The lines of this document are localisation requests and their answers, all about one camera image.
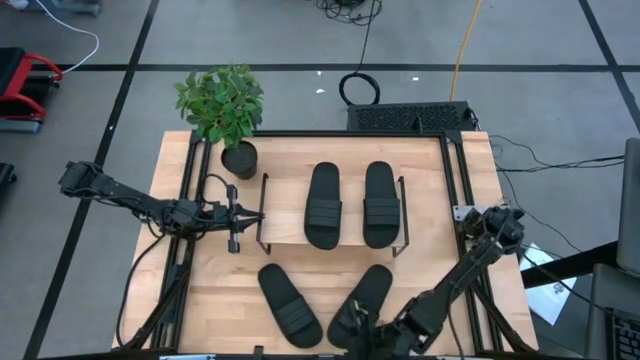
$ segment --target black cable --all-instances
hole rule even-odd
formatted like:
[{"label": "black cable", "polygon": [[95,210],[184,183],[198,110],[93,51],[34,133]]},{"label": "black cable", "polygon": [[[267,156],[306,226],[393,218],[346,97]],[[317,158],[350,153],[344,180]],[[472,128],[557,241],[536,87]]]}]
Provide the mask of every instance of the black cable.
[{"label": "black cable", "polygon": [[527,248],[527,249],[533,249],[533,250],[536,250],[536,251],[541,251],[541,252],[543,252],[543,253],[545,253],[545,254],[555,256],[555,257],[557,257],[558,259],[564,259],[564,256],[560,256],[560,255],[558,255],[558,254],[556,254],[556,253],[552,253],[551,251],[547,251],[547,250],[544,250],[544,249],[540,249],[540,248],[537,248],[537,247],[533,247],[533,246],[531,246],[531,245],[527,245],[527,244],[520,244],[520,246],[521,246],[521,247],[524,247],[524,248]]},{"label": "black cable", "polygon": [[360,68],[362,67],[362,64],[364,62],[364,54],[365,54],[365,52],[367,50],[367,42],[369,41],[369,30],[371,29],[371,22],[373,21],[373,18],[375,17],[374,16],[374,7],[375,7],[376,2],[380,3],[380,5],[378,6],[378,10],[382,9],[382,0],[372,0],[372,2],[371,2],[371,13],[369,15],[370,20],[367,23],[367,33],[364,36],[364,45],[362,46],[362,55],[360,55],[360,62],[358,63],[358,66],[356,67],[356,71],[352,72],[351,74],[345,75],[340,80],[340,84],[338,85],[338,92],[340,93],[340,98],[342,98],[342,101],[344,101],[344,103],[347,104],[347,105],[353,105],[353,103],[351,101],[349,101],[349,99],[345,95],[345,93],[344,93],[344,85],[347,83],[347,80],[349,80],[351,78],[354,78],[354,77],[357,77],[357,78],[360,78],[360,79],[366,81],[369,85],[371,85],[371,87],[375,91],[375,98],[373,99],[373,102],[371,103],[371,105],[375,105],[375,104],[380,103],[380,85],[378,85],[378,82],[373,77],[371,77],[371,76],[369,76],[367,74],[363,74],[363,73],[360,72]]},{"label": "black cable", "polygon": [[[224,185],[225,189],[227,189],[229,187],[229,184],[227,184],[227,182],[222,178],[222,176],[217,175],[217,174],[213,174],[213,173],[207,174],[207,176],[204,177],[204,181],[207,181],[207,179],[210,178],[210,177],[214,177],[214,178],[220,180],[222,182],[222,184]],[[209,204],[209,205],[213,205],[213,203],[215,202],[215,201],[208,201],[207,199],[205,199],[204,193],[202,194],[202,201],[204,201],[205,204]]]},{"label": "black cable", "polygon": [[613,160],[622,160],[624,159],[624,155],[618,155],[618,156],[609,156],[609,157],[601,157],[601,158],[595,158],[595,159],[588,159],[588,160],[581,160],[581,161],[572,161],[572,162],[568,162],[568,163],[564,163],[564,164],[549,164],[546,162],[543,162],[541,160],[538,159],[538,157],[536,156],[535,151],[533,151],[533,149],[525,144],[520,144],[517,143],[505,136],[502,135],[490,135],[490,138],[495,137],[495,138],[499,138],[502,140],[505,140],[507,142],[509,142],[510,144],[517,146],[517,147],[521,147],[524,149],[527,149],[529,151],[529,153],[531,153],[531,156],[533,157],[533,160],[543,166],[537,166],[534,168],[529,168],[529,169],[505,169],[502,168],[500,171],[501,172],[538,172],[538,171],[542,171],[542,170],[548,170],[548,169],[593,169],[593,168],[603,168],[603,167],[609,167],[609,166],[616,166],[616,165],[620,165],[623,164],[624,161],[620,161],[620,162],[616,162],[613,164],[605,164],[605,165],[583,165],[585,163],[590,163],[590,162],[606,162],[606,161],[613,161]]},{"label": "black cable", "polygon": [[343,24],[354,24],[358,26],[369,25],[376,16],[382,12],[382,1],[372,0],[374,4],[378,4],[378,8],[372,11],[368,16],[352,16],[353,11],[364,3],[364,0],[316,0],[316,7],[324,10],[324,14],[328,19],[332,19]]},{"label": "black cable", "polygon": [[500,159],[502,157],[502,154],[504,153],[504,148],[502,147],[502,145],[500,144],[492,144],[491,145],[491,152],[493,152],[493,148],[495,147],[496,149],[500,149],[500,155],[493,155],[494,159]]},{"label": "black cable", "polygon": [[447,308],[447,318],[449,319],[449,326],[451,326],[451,332],[453,333],[453,340],[455,340],[456,342],[456,346],[458,347],[458,353],[460,354],[460,360],[464,360],[464,351],[462,351],[462,344],[460,343],[460,338],[458,337],[458,332],[456,331],[456,327],[455,325],[453,325],[453,319],[451,317],[451,314],[453,314],[453,312],[451,311],[451,298],[453,297],[453,291],[456,287],[452,286],[451,290],[449,291],[449,295],[447,296],[447,303],[449,304],[448,308]]},{"label": "black cable", "polygon": [[[373,16],[373,7],[374,7],[375,4],[376,4],[376,0],[373,0],[371,2],[371,15],[370,16]],[[358,63],[358,67],[356,68],[356,71],[354,71],[354,73],[357,73],[358,71],[360,71],[360,68],[362,67],[362,63],[364,62],[364,53],[367,51],[367,42],[369,41],[369,30],[371,30],[371,22],[372,21],[369,21],[369,23],[367,24],[367,32],[364,35],[364,44],[362,45],[362,54],[360,55],[360,62]]]},{"label": "black cable", "polygon": [[[498,168],[498,170],[502,169],[500,167],[500,165],[498,165],[496,163],[496,167]],[[564,236],[564,234],[562,232],[560,232],[560,230],[554,228],[553,226],[540,221],[537,217],[535,217],[533,214],[531,214],[530,212],[528,212],[527,210],[525,210],[522,205],[520,205],[520,203],[518,202],[518,196],[516,194],[516,189],[513,187],[513,183],[511,182],[511,179],[509,178],[509,175],[507,175],[506,172],[503,172],[502,175],[504,175],[504,177],[507,179],[507,182],[509,183],[509,187],[511,188],[511,193],[513,194],[513,201],[516,203],[516,205],[518,206],[518,208],[520,208],[520,210],[522,210],[525,214],[529,215],[535,222],[537,222],[538,224],[545,226],[549,229],[551,229],[552,231],[554,231],[556,234],[560,235],[560,237],[562,237],[564,239],[564,241],[571,246],[572,248],[574,248],[576,251],[578,252],[582,252],[581,249],[579,249],[577,246],[573,245],[573,243],[571,243],[571,241],[569,241],[569,239]]]},{"label": "black cable", "polygon": [[533,260],[529,259],[529,257],[527,257],[527,255],[523,254],[522,255],[525,259],[527,259],[531,265],[536,268],[538,271],[540,271],[541,273],[547,275],[548,277],[550,277],[551,279],[553,279],[555,282],[559,283],[560,285],[562,285],[565,289],[567,289],[571,294],[575,295],[578,299],[588,303],[589,305],[595,307],[596,309],[604,312],[605,314],[609,315],[609,316],[613,316],[615,318],[618,318],[622,321],[627,321],[627,319],[621,318],[617,315],[615,315],[611,310],[607,309],[607,308],[603,308],[600,305],[596,305],[593,303],[593,301],[591,301],[591,299],[586,298],[582,295],[580,295],[577,291],[573,290],[569,285],[565,284],[564,281],[562,281],[562,279],[558,278],[557,276],[553,275],[551,272],[547,271],[546,269],[544,269],[543,267],[541,267],[540,265],[536,264],[535,262],[533,262]]},{"label": "black cable", "polygon": [[116,341],[118,342],[118,345],[120,345],[120,347],[124,347],[124,343],[122,342],[122,337],[120,336],[120,322],[122,321],[122,314],[124,313],[124,306],[127,303],[127,295],[129,295],[129,285],[131,284],[131,279],[133,278],[133,273],[135,272],[136,267],[138,267],[138,264],[140,263],[142,258],[144,258],[145,255],[147,255],[151,250],[153,250],[153,248],[156,247],[156,245],[158,245],[160,243],[160,240],[162,240],[164,238],[165,238],[165,235],[162,235],[159,238],[157,238],[156,241],[151,243],[151,245],[149,245],[149,247],[147,247],[140,254],[140,256],[138,256],[136,261],[133,263],[133,266],[131,266],[131,270],[129,270],[129,275],[127,276],[127,281],[126,281],[126,283],[124,285],[124,294],[122,295],[122,302],[120,303],[120,310],[118,311],[118,320],[117,320],[117,323],[116,323]]}]

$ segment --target power cord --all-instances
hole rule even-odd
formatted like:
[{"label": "power cord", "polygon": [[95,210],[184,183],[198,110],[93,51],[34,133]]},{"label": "power cord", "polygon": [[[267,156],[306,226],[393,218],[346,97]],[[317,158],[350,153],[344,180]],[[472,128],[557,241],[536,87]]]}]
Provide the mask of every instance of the power cord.
[{"label": "power cord", "polygon": [[458,72],[460,70],[460,62],[462,61],[462,56],[464,55],[464,49],[467,47],[467,43],[469,42],[469,38],[471,37],[471,31],[473,31],[473,24],[475,24],[476,17],[478,17],[478,11],[480,10],[480,5],[482,5],[482,0],[476,0],[476,6],[473,9],[473,15],[471,16],[471,21],[469,21],[469,25],[467,26],[467,32],[464,35],[462,46],[460,46],[460,51],[458,52],[458,59],[456,60],[456,68],[453,71],[453,82],[451,83],[451,94],[449,95],[449,101],[453,101],[453,98],[456,94],[456,86],[458,84]]},{"label": "power cord", "polygon": [[[497,163],[496,163],[496,167],[498,168],[498,170],[501,170],[501,169],[502,169],[502,168],[500,167],[500,165],[498,165]],[[562,232],[560,232],[560,230],[558,230],[558,229],[554,228],[553,226],[551,226],[551,225],[549,225],[549,224],[547,224],[547,223],[545,223],[545,222],[540,221],[540,220],[539,220],[537,217],[535,217],[533,214],[531,214],[530,212],[528,212],[527,210],[525,210],[525,209],[522,207],[522,205],[520,205],[520,203],[518,202],[518,196],[517,196],[517,194],[516,194],[516,190],[515,190],[515,188],[513,187],[513,183],[511,182],[511,178],[509,178],[509,175],[507,175],[507,173],[506,173],[506,172],[503,172],[503,173],[502,173],[502,175],[504,175],[505,179],[507,180],[507,183],[509,183],[509,187],[511,188],[511,193],[513,193],[513,201],[516,203],[516,205],[518,206],[518,208],[519,208],[520,210],[522,210],[525,214],[529,215],[529,216],[530,216],[530,217],[531,217],[535,222],[537,222],[538,224],[540,224],[540,225],[542,225],[542,226],[544,226],[544,227],[547,227],[547,228],[551,229],[553,232],[555,232],[556,234],[560,235],[560,237],[562,237],[562,238],[564,239],[564,241],[565,241],[569,246],[571,246],[572,248],[574,248],[576,251],[578,251],[578,252],[582,252],[582,250],[581,250],[581,249],[579,249],[577,246],[573,245],[573,243],[571,243],[571,241],[569,241],[569,239],[568,239],[566,236],[564,236],[564,234],[563,234]]]},{"label": "power cord", "polygon": [[562,285],[565,289],[567,289],[571,294],[575,295],[578,299],[588,303],[589,305],[595,307],[596,309],[604,312],[605,314],[609,315],[609,316],[613,316],[617,319],[620,319],[622,321],[627,321],[624,318],[620,318],[619,316],[616,316],[613,312],[611,312],[609,309],[607,308],[603,308],[600,305],[596,305],[593,303],[593,301],[589,298],[586,298],[582,295],[580,295],[577,291],[573,290],[569,285],[567,285],[564,281],[562,281],[560,278],[558,278],[557,276],[553,275],[551,272],[547,271],[546,269],[544,269],[543,267],[541,267],[540,265],[536,264],[535,262],[533,262],[533,260],[531,260],[526,254],[522,255],[525,259],[527,259],[527,261],[529,261],[531,263],[531,265],[536,268],[538,271],[540,271],[541,273],[545,274],[546,276],[548,276],[549,278],[551,278],[552,280],[554,280],[555,282],[559,283],[560,285]]},{"label": "power cord", "polygon": [[378,10],[382,9],[382,0],[373,0],[371,2],[371,12],[369,15],[369,21],[367,22],[367,33],[364,36],[364,45],[362,46],[362,55],[360,56],[360,62],[358,63],[358,66],[356,67],[356,71],[354,71],[351,74],[347,74],[345,75],[341,80],[340,80],[340,84],[338,85],[338,91],[340,92],[340,97],[342,98],[342,101],[344,101],[345,104],[347,104],[347,106],[349,105],[353,105],[353,103],[351,101],[349,101],[349,99],[347,98],[347,96],[344,93],[344,85],[346,84],[347,80],[357,77],[360,78],[364,81],[366,81],[369,85],[371,85],[371,87],[373,88],[373,90],[375,91],[375,98],[373,100],[373,102],[371,103],[371,105],[375,105],[378,104],[380,102],[380,85],[378,85],[378,82],[376,81],[376,79],[374,79],[373,77],[367,75],[367,74],[363,74],[360,71],[360,68],[362,67],[362,63],[364,62],[364,54],[367,50],[367,42],[369,40],[369,30],[371,29],[371,23],[373,22],[373,19],[375,18],[374,15],[374,8],[375,8],[375,4],[379,2],[380,5],[378,6]]},{"label": "power cord", "polygon": [[462,344],[460,343],[460,338],[458,337],[458,332],[456,331],[456,327],[453,324],[453,318],[451,317],[451,314],[453,314],[453,312],[451,311],[451,298],[453,297],[453,291],[455,290],[455,287],[452,287],[451,290],[449,291],[449,295],[447,296],[447,303],[449,304],[447,307],[447,318],[449,319],[449,326],[451,327],[451,333],[453,333],[453,340],[455,340],[456,342],[456,346],[458,347],[458,354],[460,355],[460,360],[464,360],[464,351],[462,350]]},{"label": "power cord", "polygon": [[352,16],[353,11],[364,4],[364,1],[365,0],[316,0],[316,7],[324,10],[325,16],[329,19],[336,20],[343,24],[368,26],[373,19],[382,12],[382,0],[372,0],[372,6],[378,4],[378,8],[368,16],[362,16],[362,14]]},{"label": "power cord", "polygon": [[151,245],[149,245],[140,254],[140,256],[138,256],[136,261],[133,263],[133,266],[131,266],[131,270],[129,270],[129,275],[127,275],[127,281],[125,282],[125,285],[124,285],[124,294],[122,295],[120,310],[118,310],[118,320],[116,322],[116,341],[118,342],[118,345],[120,347],[124,347],[124,342],[122,341],[122,337],[120,335],[120,325],[122,322],[122,315],[124,313],[124,305],[127,303],[127,296],[129,295],[129,286],[131,285],[131,279],[133,278],[133,273],[135,272],[136,268],[138,267],[138,264],[140,264],[140,261],[145,257],[145,255],[147,255],[151,250],[153,250],[153,248],[155,248],[156,245],[158,245],[160,241],[164,238],[165,238],[165,235],[163,234],[162,236],[157,238],[153,243],[151,243]]},{"label": "power cord", "polygon": [[616,166],[616,165],[624,164],[624,161],[618,161],[618,162],[615,162],[615,163],[604,164],[604,165],[584,165],[584,164],[592,163],[592,162],[608,162],[608,161],[613,161],[613,160],[624,160],[624,155],[608,156],[608,157],[601,157],[601,158],[581,160],[581,161],[573,161],[573,162],[568,162],[568,163],[564,163],[564,164],[548,164],[546,162],[543,162],[543,161],[539,160],[538,157],[536,156],[536,153],[533,151],[533,149],[531,147],[525,145],[525,144],[517,143],[517,142],[507,138],[506,136],[502,136],[502,135],[489,135],[489,138],[502,139],[502,140],[507,141],[508,143],[514,145],[514,146],[527,149],[529,151],[529,153],[531,153],[531,156],[533,156],[533,160],[536,163],[542,165],[542,166],[537,166],[537,167],[533,167],[533,168],[529,168],[529,169],[505,169],[505,168],[501,168],[500,171],[502,171],[502,172],[528,172],[528,173],[533,173],[533,172],[538,172],[538,171],[548,170],[548,169],[594,169],[594,168],[604,168],[604,167],[610,167],[610,166]]},{"label": "power cord", "polygon": [[558,255],[558,254],[556,254],[556,253],[552,253],[551,251],[547,251],[547,250],[544,250],[544,249],[540,249],[540,248],[538,248],[538,247],[533,247],[533,246],[528,245],[528,244],[520,244],[520,246],[521,246],[521,247],[523,247],[523,248],[526,248],[526,249],[533,249],[533,250],[536,250],[536,251],[542,251],[542,252],[544,252],[545,254],[548,254],[548,255],[551,255],[551,256],[555,256],[555,257],[557,257],[558,259],[564,259],[564,256],[560,256],[560,255]]},{"label": "power cord", "polygon": [[66,70],[64,70],[64,71],[62,72],[63,74],[66,74],[66,73],[68,73],[69,71],[73,71],[73,70],[75,70],[78,66],[80,66],[80,65],[84,64],[87,60],[89,60],[89,58],[90,58],[90,57],[92,57],[92,56],[93,56],[93,54],[95,54],[95,53],[98,51],[98,49],[100,48],[100,38],[98,38],[98,35],[96,35],[96,34],[92,33],[91,31],[86,31],[86,30],[82,30],[82,29],[75,28],[75,27],[73,27],[73,26],[71,26],[71,25],[69,25],[69,24],[66,24],[66,23],[64,23],[64,22],[60,21],[57,17],[53,16],[53,14],[49,11],[49,9],[47,9],[47,7],[46,7],[46,6],[44,6],[44,5],[42,4],[42,2],[40,2],[40,0],[35,0],[35,1],[36,1],[36,2],[37,2],[37,3],[42,7],[42,9],[43,9],[43,10],[44,10],[44,11],[45,11],[45,12],[46,12],[46,13],[47,13],[47,14],[48,14],[48,15],[49,15],[53,20],[55,20],[58,24],[60,24],[60,25],[62,25],[62,26],[64,26],[64,27],[66,27],[67,29],[73,30],[73,31],[75,31],[75,32],[79,32],[79,33],[82,33],[82,34],[91,35],[91,36],[93,36],[93,38],[94,38],[94,39],[96,39],[96,47],[93,49],[93,51],[92,51],[91,53],[89,53],[89,55],[85,56],[85,57],[84,57],[84,59],[80,60],[80,62],[79,62],[79,63],[77,63],[77,64],[73,65],[72,67],[70,67],[70,68],[68,68],[68,69],[66,69]]},{"label": "power cord", "polygon": [[[222,181],[225,185],[226,182],[224,181],[224,179],[222,179],[221,177],[219,177],[216,174],[208,174],[205,178],[208,177],[215,177],[218,178],[220,181]],[[82,192],[82,191],[88,191],[90,189],[87,188],[82,188],[82,189],[78,189],[74,192],[78,193],[78,192]],[[122,315],[124,314],[124,307],[125,304],[127,303],[127,297],[129,295],[129,287],[131,285],[131,279],[133,278],[133,274],[135,273],[136,268],[138,267],[138,264],[140,263],[140,261],[142,261],[142,259],[151,251],[153,250],[153,248],[155,248],[162,239],[164,239],[166,237],[166,229],[163,228],[162,224],[159,224],[158,222],[154,222],[152,221],[152,219],[150,218],[149,214],[149,208],[146,206],[146,204],[144,202],[142,202],[139,198],[137,197],[133,197],[133,196],[107,196],[107,197],[102,197],[102,198],[96,198],[94,196],[82,196],[82,197],[78,197],[79,199],[83,199],[83,200],[93,200],[93,201],[97,201],[101,204],[104,205],[109,205],[109,206],[114,206],[114,207],[122,207],[119,204],[114,204],[114,203],[110,203],[109,201],[113,201],[113,200],[131,200],[131,201],[135,201],[137,202],[140,206],[142,206],[145,211],[144,211],[144,215],[142,217],[139,217],[139,219],[141,221],[143,221],[144,223],[146,223],[149,232],[151,233],[151,235],[156,239],[153,243],[151,243],[151,245],[149,245],[139,256],[138,258],[134,261],[133,265],[131,266],[131,269],[129,270],[129,274],[127,275],[127,280],[125,282],[125,289],[124,289],[124,294],[122,296],[122,301],[120,302],[120,309],[118,310],[118,320],[116,322],[116,341],[118,342],[118,345],[120,347],[124,346],[124,341],[122,341],[122,335],[120,333],[120,326],[121,326],[121,322],[122,322]],[[197,216],[193,216],[191,214],[189,214],[188,212],[185,212],[184,210],[180,209],[180,208],[176,208],[173,206],[167,206],[165,208],[162,209],[162,212],[166,211],[166,210],[177,210],[177,211],[181,211],[183,212],[185,215],[190,216],[191,218],[195,219],[195,220],[199,220],[199,221],[205,221],[205,222],[209,222],[209,221],[213,221],[213,220],[207,220],[207,219],[202,219],[199,218]],[[151,223],[154,222],[155,225],[159,228],[160,233],[156,233],[155,230],[153,230],[153,227],[151,226]],[[195,237],[193,240],[197,241],[199,239],[202,239],[204,237],[206,233],[203,232],[202,234],[200,234],[199,236]]]}]

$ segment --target black slide sandal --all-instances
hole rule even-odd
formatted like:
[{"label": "black slide sandal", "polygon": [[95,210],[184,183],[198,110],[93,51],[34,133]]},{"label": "black slide sandal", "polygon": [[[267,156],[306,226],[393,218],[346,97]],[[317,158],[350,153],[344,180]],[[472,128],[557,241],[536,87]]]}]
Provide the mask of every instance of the black slide sandal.
[{"label": "black slide sandal", "polygon": [[322,326],[287,274],[277,264],[258,272],[260,288],[284,337],[301,349],[314,347],[322,340]]},{"label": "black slide sandal", "polygon": [[340,240],[340,172],[329,162],[313,168],[304,212],[304,234],[311,245],[331,250]]},{"label": "black slide sandal", "polygon": [[400,200],[391,166],[383,161],[367,168],[364,195],[364,242],[373,249],[393,243],[400,231]]},{"label": "black slide sandal", "polygon": [[347,340],[356,334],[355,318],[349,309],[352,301],[363,303],[370,316],[377,318],[392,282],[391,271],[382,265],[373,265],[367,270],[329,324],[327,337],[333,346],[346,349]]}]

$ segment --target wooden table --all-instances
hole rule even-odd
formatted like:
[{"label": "wooden table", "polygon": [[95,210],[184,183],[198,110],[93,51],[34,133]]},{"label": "wooden table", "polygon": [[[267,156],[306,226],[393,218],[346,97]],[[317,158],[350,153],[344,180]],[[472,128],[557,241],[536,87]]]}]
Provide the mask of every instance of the wooden table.
[{"label": "wooden table", "polygon": [[[189,132],[165,133],[151,195],[158,198],[178,196],[189,137]],[[502,203],[487,134],[463,133],[463,139],[476,204]],[[381,311],[381,320],[390,321],[411,297],[435,286],[458,261],[437,139],[257,137],[251,142],[259,154],[258,174],[253,179],[237,180],[222,167],[221,145],[213,147],[209,172],[236,184],[239,202],[253,210],[259,207],[261,175],[267,172],[265,233],[282,234],[300,244],[272,241],[272,254],[266,255],[255,241],[255,226],[241,235],[240,254],[227,252],[227,232],[210,233],[200,240],[196,245],[184,311],[180,352],[251,353],[254,345],[264,345],[268,354],[343,353],[334,348],[326,336],[318,346],[306,350],[298,349],[284,339],[257,280],[260,268],[272,262],[287,272],[326,331],[345,297],[372,264],[385,265],[394,276]],[[458,197],[462,199],[453,147],[450,154]],[[301,221],[306,189],[315,164],[331,161],[339,167],[344,203],[341,239],[353,239],[352,233],[361,236],[362,231],[362,222],[358,220],[361,215],[358,218],[357,214],[362,211],[365,171],[368,164],[376,160],[388,162],[396,178],[405,178],[411,239],[406,251],[393,258],[388,249],[338,246],[332,251],[323,251],[304,244]],[[206,184],[205,197],[224,203],[224,187],[212,179]],[[143,226],[135,257],[152,241]],[[133,276],[122,321],[125,339],[133,336],[158,301],[168,244],[168,240],[164,241],[150,252]],[[496,304],[522,338],[537,347],[516,257],[503,257],[489,268],[489,274]],[[461,296],[453,304],[453,321],[465,353],[471,354],[473,346],[464,301]],[[486,313],[478,305],[485,348],[491,348]],[[442,334],[428,353],[457,354],[448,324],[444,325]]]}]

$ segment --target metal rack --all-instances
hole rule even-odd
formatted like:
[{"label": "metal rack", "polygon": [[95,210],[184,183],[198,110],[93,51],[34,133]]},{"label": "metal rack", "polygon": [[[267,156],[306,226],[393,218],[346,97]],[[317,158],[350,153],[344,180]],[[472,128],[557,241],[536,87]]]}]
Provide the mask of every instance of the metal rack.
[{"label": "metal rack", "polygon": [[[465,195],[465,203],[466,205],[473,204],[473,193],[471,189],[471,181],[469,179],[469,173],[466,164],[466,158],[464,155],[464,148],[462,146],[462,136],[459,131],[453,132],[411,132],[411,131],[256,131],[254,133],[256,137],[406,137],[406,138],[431,138],[438,139],[440,142],[440,149],[442,152],[442,162],[444,165],[444,174],[445,181],[447,184],[447,193],[449,196],[450,208],[451,208],[451,219],[453,226],[455,228],[457,221],[455,219],[455,214],[453,207],[459,205],[458,197],[456,193],[456,187],[453,177],[453,169],[451,165],[451,158],[448,143],[452,142],[455,145],[455,150],[458,159],[458,165],[460,167],[460,176],[462,179],[463,191]],[[206,174],[209,172],[209,158],[211,155],[211,144],[208,142],[200,141],[195,132],[192,132],[191,139],[189,143],[189,150],[187,152],[187,161],[185,165],[185,170],[182,179],[182,185],[180,189],[180,196],[187,196],[187,189],[189,189],[191,182],[191,175],[194,171],[194,163],[195,163],[195,155],[198,146],[203,146],[204,150],[202,152],[202,161],[201,168],[199,169],[199,175],[197,178],[196,184],[196,201],[202,201],[202,194],[204,193],[205,182],[204,179]],[[262,196],[260,199],[260,211],[264,210],[264,194],[266,191],[266,184],[268,181],[268,174],[263,174],[262,179]],[[261,224],[258,224],[256,237],[259,239],[261,236]],[[191,245],[187,243],[187,248],[185,251],[184,258],[179,261],[177,258],[178,253],[178,245],[180,241],[184,241],[181,239],[171,239],[169,255],[167,258],[167,266],[165,268],[165,275],[162,284],[161,293],[164,294],[169,284],[173,280],[175,273],[180,269],[181,264],[191,264],[194,248],[193,242]],[[406,248],[408,244],[408,235],[405,239],[405,247],[401,248],[395,256],[399,255],[402,249]],[[465,239],[456,238],[458,254],[460,257],[464,256],[467,252]],[[258,243],[261,245],[262,249],[269,253],[270,252],[270,244],[264,244],[260,241]],[[491,295],[491,284],[489,283],[488,276],[484,276],[481,279],[481,288],[484,290],[485,294],[489,295],[489,299],[493,301],[493,296]],[[180,333],[183,321],[183,313],[184,307],[186,303],[186,295],[187,289],[189,287],[188,279],[185,283],[183,289],[181,290],[176,302],[167,310],[162,321],[156,327],[152,339],[151,339],[151,348],[159,349],[159,348],[173,348],[177,349],[180,343]],[[469,324],[471,329],[471,337],[473,339],[474,350],[476,353],[479,353],[484,350],[482,334],[480,330],[480,321],[478,317],[478,309],[476,306],[476,301],[474,295],[471,290],[466,293],[466,306],[467,313],[469,315]],[[491,337],[492,337],[492,345],[493,350],[502,351],[502,340],[501,336],[497,330],[497,326],[492,319],[489,319],[489,324],[491,328]]]},{"label": "metal rack", "polygon": [[[269,179],[269,174],[267,173],[262,174],[262,186],[260,190],[260,210],[259,210],[259,212],[261,213],[264,213],[264,199],[266,197],[267,179]],[[400,176],[397,182],[400,185],[400,195],[401,195],[400,200],[402,202],[402,220],[403,220],[402,230],[404,233],[404,243],[399,248],[397,246],[391,247],[391,252],[394,258],[398,257],[409,246],[409,223],[407,221],[407,204],[406,204],[407,196],[405,194],[404,176]],[[264,243],[262,241],[262,221],[258,222],[258,229],[256,231],[256,242],[258,243],[258,245],[260,245],[260,248],[262,248],[265,254],[271,255],[271,244]]]}]

